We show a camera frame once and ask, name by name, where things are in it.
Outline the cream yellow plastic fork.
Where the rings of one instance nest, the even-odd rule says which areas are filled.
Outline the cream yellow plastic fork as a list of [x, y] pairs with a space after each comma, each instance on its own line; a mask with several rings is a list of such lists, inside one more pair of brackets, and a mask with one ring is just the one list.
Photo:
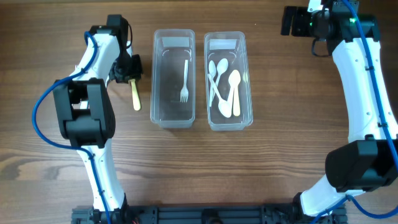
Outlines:
[[139, 111], [141, 109], [141, 101], [139, 99], [139, 94], [136, 86], [136, 80], [131, 79], [129, 81], [130, 86], [131, 86], [131, 92], [132, 92], [132, 103], [133, 103], [133, 108], [135, 111]]

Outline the white fork tines down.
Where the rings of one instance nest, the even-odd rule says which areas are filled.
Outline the white fork tines down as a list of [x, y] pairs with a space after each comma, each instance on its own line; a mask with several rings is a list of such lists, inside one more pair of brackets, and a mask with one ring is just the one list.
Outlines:
[[187, 78], [188, 78], [188, 60], [185, 60], [184, 64], [184, 74], [183, 74], [183, 87], [180, 91], [180, 102], [186, 103], [188, 101], [188, 88], [187, 88]]

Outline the cream yellow plastic spoon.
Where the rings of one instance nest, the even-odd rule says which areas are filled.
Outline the cream yellow plastic spoon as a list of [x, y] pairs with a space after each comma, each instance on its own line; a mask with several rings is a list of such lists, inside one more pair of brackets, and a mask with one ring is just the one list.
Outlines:
[[241, 76], [238, 70], [233, 70], [229, 76], [229, 84], [233, 89], [233, 114], [239, 116], [241, 114], [240, 102], [239, 102], [239, 90], [238, 86], [241, 81]]

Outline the translucent white spoon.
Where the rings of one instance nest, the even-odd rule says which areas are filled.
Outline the translucent white spoon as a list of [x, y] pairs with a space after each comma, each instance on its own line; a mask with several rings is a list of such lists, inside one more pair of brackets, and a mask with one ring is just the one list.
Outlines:
[[213, 82], [214, 82], [214, 77], [216, 75], [216, 65], [214, 61], [210, 61], [208, 65], [208, 70], [210, 74], [210, 95], [209, 95], [209, 105], [212, 106], [212, 101], [213, 101]]

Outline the white spoon bowl down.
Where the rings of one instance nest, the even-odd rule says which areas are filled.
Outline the white spoon bowl down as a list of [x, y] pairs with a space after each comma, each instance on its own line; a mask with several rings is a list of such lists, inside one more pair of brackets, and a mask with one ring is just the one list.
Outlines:
[[212, 90], [216, 93], [216, 95], [217, 95], [217, 97], [218, 97], [218, 99], [219, 99], [218, 109], [219, 109], [220, 113], [221, 113], [225, 118], [230, 118], [231, 115], [232, 115], [232, 105], [231, 105], [231, 103], [228, 102], [228, 101], [226, 101], [226, 100], [224, 100], [224, 99], [221, 97], [221, 95], [220, 95], [220, 93], [219, 93], [217, 87], [215, 87], [215, 82], [214, 82], [214, 80], [212, 79], [212, 76], [211, 76], [210, 74], [208, 74], [208, 79], [209, 79], [209, 81], [210, 81], [210, 83], [211, 83], [211, 88], [212, 88]]

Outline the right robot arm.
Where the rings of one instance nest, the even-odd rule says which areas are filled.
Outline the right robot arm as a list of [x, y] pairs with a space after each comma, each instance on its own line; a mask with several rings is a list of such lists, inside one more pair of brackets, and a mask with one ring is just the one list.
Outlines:
[[348, 143], [328, 153], [325, 174], [294, 198], [292, 221], [318, 223], [347, 201], [397, 178], [397, 121], [387, 96], [375, 16], [357, 1], [287, 6], [281, 34], [325, 42], [339, 71], [348, 112]]

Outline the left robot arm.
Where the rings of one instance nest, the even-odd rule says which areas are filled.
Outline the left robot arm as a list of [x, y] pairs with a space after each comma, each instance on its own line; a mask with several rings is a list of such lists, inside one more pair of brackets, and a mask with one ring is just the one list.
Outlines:
[[93, 191], [93, 205], [74, 209], [72, 223], [134, 223], [114, 167], [116, 118], [107, 91], [109, 82], [132, 84], [143, 73], [131, 37], [128, 21], [110, 14], [105, 25], [85, 33], [82, 60], [53, 89], [60, 133], [79, 153]]

